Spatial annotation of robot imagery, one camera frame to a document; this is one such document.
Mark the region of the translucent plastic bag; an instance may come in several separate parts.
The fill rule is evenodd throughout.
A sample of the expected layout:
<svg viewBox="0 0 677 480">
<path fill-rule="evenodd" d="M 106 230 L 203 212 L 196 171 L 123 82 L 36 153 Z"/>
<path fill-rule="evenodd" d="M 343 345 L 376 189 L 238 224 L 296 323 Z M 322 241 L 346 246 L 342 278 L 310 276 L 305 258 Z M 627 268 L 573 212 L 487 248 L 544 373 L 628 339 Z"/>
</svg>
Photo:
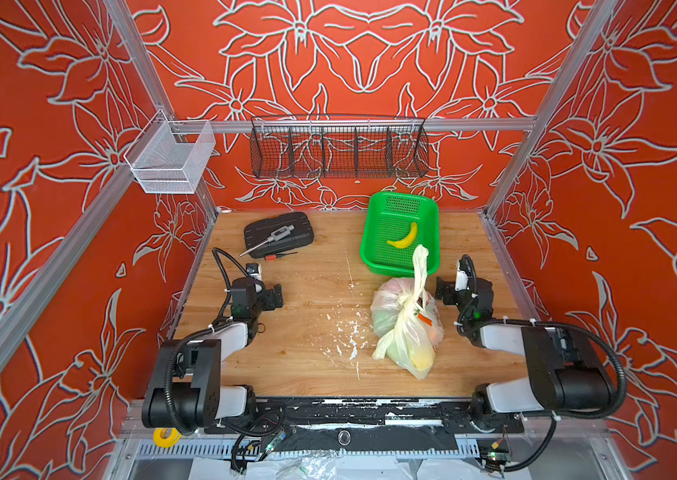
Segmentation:
<svg viewBox="0 0 677 480">
<path fill-rule="evenodd" d="M 413 276 L 392 278 L 374 292 L 370 305 L 372 329 L 378 337 L 372 358 L 388 359 L 424 380 L 432 370 L 444 338 L 436 301 L 425 289 L 428 250 L 412 254 Z"/>
</svg>

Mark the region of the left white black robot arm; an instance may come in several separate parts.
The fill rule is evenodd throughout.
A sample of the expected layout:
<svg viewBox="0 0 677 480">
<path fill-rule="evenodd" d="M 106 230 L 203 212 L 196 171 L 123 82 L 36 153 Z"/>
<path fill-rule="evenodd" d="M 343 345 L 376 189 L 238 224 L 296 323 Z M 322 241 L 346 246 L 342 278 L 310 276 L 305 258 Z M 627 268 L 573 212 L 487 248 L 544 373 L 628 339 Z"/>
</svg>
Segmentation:
<svg viewBox="0 0 677 480">
<path fill-rule="evenodd" d="M 158 349 L 140 419 L 150 429 L 172 428 L 190 435 L 230 420 L 232 429 L 252 433 L 256 394 L 247 385 L 223 386 L 222 364 L 250 346 L 260 329 L 260 316 L 284 306 L 282 286 L 266 286 L 260 264 L 240 264 L 212 248 L 222 280 L 224 302 L 210 326 Z"/>
</svg>

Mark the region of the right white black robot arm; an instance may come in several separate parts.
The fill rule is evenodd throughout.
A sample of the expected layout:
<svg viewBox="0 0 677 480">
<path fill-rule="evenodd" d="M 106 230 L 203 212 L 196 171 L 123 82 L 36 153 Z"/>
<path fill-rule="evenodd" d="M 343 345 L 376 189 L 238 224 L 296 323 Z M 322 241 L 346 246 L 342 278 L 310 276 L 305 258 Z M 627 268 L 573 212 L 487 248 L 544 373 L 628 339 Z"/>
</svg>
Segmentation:
<svg viewBox="0 0 677 480">
<path fill-rule="evenodd" d="M 492 283 L 476 275 L 472 259 L 457 262 L 455 279 L 436 279 L 435 298 L 457 308 L 457 333 L 473 346 L 520 355 L 526 376 L 481 384 L 469 415 L 606 418 L 624 404 L 628 379 L 614 349 L 597 334 L 568 323 L 493 316 Z"/>
</svg>

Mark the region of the black tool case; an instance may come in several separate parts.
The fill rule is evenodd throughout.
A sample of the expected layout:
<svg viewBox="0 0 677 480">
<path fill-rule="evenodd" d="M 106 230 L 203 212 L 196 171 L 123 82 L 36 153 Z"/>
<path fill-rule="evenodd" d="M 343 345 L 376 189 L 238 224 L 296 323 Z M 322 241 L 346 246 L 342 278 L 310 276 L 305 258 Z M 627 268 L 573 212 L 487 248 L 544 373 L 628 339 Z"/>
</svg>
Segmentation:
<svg viewBox="0 0 677 480">
<path fill-rule="evenodd" d="M 314 228 L 302 212 L 290 212 L 252 222 L 244 228 L 246 249 L 242 256 L 264 258 L 314 243 Z"/>
</svg>

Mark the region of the silver ratchet screwdriver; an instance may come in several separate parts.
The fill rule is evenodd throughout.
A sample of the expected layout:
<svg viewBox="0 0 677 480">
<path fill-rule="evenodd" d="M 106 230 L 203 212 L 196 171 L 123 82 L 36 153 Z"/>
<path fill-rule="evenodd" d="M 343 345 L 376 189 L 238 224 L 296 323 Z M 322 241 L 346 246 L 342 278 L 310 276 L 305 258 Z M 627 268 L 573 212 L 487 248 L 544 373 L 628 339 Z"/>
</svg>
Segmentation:
<svg viewBox="0 0 677 480">
<path fill-rule="evenodd" d="M 266 244 L 270 244 L 272 242 L 282 240 L 282 239 L 290 236 L 290 234 L 292 234 L 292 231 L 294 231 L 293 225 L 282 226 L 282 227 L 274 230 L 274 232 L 270 233 L 270 235 L 268 235 L 268 237 L 266 237 L 266 239 L 264 239 L 264 241 L 254 245 L 254 246 L 246 249 L 246 251 L 240 253 L 240 257 L 246 256 L 246 255 L 250 254 L 250 252 L 252 252 L 252 251 L 254 251 L 254 250 L 256 250 L 256 249 L 258 249 L 258 248 L 260 248 L 260 247 L 262 247 Z"/>
</svg>

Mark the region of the yellow banana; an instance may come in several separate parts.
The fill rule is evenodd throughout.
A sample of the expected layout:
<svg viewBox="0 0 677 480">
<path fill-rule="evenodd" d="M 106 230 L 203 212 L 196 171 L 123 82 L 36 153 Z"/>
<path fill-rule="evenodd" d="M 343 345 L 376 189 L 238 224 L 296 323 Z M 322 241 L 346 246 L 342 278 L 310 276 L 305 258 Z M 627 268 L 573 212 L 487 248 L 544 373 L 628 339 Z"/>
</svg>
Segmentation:
<svg viewBox="0 0 677 480">
<path fill-rule="evenodd" d="M 411 222 L 409 226 L 409 231 L 404 238 L 398 240 L 387 240 L 386 244 L 390 245 L 395 249 L 407 249 L 412 246 L 413 242 L 416 240 L 418 234 L 418 225 L 416 222 Z"/>
</svg>

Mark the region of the green plastic basket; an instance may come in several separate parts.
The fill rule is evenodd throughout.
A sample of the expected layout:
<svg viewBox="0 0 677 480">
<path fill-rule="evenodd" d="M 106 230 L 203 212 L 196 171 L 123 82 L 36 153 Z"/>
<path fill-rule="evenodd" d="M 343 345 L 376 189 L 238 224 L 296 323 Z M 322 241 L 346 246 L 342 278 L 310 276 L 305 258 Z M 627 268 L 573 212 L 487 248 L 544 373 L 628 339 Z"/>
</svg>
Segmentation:
<svg viewBox="0 0 677 480">
<path fill-rule="evenodd" d="M 412 246 L 395 249 L 387 240 L 408 234 L 411 222 L 418 225 Z M 387 277 L 414 276 L 413 254 L 417 246 L 428 251 L 426 272 L 440 268 L 440 222 L 438 205 L 431 199 L 395 192 L 377 192 L 370 197 L 360 244 L 360 259 L 368 270 Z"/>
</svg>

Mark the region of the small circuit board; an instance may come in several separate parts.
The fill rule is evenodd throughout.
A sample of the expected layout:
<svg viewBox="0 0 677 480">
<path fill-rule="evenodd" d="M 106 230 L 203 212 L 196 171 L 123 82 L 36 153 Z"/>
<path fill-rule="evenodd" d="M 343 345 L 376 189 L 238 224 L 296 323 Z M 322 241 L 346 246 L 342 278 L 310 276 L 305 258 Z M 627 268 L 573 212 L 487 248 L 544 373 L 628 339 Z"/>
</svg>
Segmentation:
<svg viewBox="0 0 677 480">
<path fill-rule="evenodd" d="M 480 464 L 483 469 L 500 472 L 510 460 L 510 452 L 504 440 L 480 444 Z"/>
</svg>

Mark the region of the yellow tape roll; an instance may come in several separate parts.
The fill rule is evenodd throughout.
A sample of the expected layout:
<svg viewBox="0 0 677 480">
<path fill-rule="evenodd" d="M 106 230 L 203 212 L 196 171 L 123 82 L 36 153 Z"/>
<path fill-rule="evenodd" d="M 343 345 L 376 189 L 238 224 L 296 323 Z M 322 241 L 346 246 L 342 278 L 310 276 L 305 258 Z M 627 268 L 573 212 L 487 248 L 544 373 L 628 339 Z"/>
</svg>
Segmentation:
<svg viewBox="0 0 677 480">
<path fill-rule="evenodd" d="M 154 445 L 162 449 L 170 449 L 182 439 L 182 434 L 176 428 L 156 428 L 152 434 Z"/>
</svg>

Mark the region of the red handled small screwdriver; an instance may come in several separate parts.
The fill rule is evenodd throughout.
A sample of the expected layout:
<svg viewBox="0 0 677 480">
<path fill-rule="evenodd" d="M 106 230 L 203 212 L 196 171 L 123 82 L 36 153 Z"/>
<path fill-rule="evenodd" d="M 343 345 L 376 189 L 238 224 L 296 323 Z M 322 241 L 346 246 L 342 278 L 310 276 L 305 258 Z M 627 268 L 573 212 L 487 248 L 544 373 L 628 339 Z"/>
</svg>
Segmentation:
<svg viewBox="0 0 677 480">
<path fill-rule="evenodd" d="M 297 251 L 294 251 L 294 252 L 272 253 L 272 254 L 270 254 L 270 255 L 266 255 L 266 257 L 264 257 L 264 260 L 266 260 L 266 261 L 274 261 L 274 260 L 282 259 L 282 258 L 284 258 L 284 257 L 286 257 L 286 256 L 296 255 L 296 254 L 298 254 Z"/>
</svg>

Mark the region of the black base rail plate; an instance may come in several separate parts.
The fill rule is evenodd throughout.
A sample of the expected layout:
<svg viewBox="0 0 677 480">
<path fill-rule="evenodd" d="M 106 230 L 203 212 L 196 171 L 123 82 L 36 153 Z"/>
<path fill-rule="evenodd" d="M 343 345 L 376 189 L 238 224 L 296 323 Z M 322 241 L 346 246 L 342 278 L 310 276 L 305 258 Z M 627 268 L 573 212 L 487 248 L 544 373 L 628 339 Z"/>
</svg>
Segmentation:
<svg viewBox="0 0 677 480">
<path fill-rule="evenodd" d="M 260 397 L 240 417 L 216 420 L 207 434 L 245 431 L 259 446 L 282 434 L 277 454 L 290 452 L 445 453 L 466 456 L 480 444 L 522 435 L 517 414 L 471 415 L 468 398 Z"/>
</svg>

